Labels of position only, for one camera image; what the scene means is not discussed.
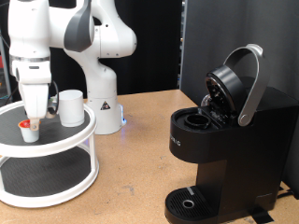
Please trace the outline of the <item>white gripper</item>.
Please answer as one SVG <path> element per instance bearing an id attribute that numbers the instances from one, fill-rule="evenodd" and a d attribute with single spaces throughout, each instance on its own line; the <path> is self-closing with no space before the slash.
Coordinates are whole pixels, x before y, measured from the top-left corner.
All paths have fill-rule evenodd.
<path id="1" fill-rule="evenodd" d="M 30 129 L 38 131 L 39 119 L 45 118 L 47 114 L 49 85 L 20 83 L 19 92 L 27 117 L 30 119 Z"/>

